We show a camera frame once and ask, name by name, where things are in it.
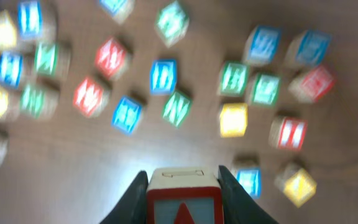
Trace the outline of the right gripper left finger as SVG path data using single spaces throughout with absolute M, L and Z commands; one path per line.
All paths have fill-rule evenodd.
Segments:
M 145 224 L 148 185 L 147 173 L 142 170 L 136 175 L 116 206 L 100 221 L 100 224 Z

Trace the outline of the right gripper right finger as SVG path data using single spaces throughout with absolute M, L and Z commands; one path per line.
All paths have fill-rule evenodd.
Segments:
M 226 166 L 219 165 L 218 181 L 225 224 L 278 224 L 250 197 Z

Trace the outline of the red A block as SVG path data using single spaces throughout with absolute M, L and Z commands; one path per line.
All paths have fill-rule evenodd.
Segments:
M 221 186 L 205 167 L 155 169 L 146 190 L 150 224 L 223 224 Z

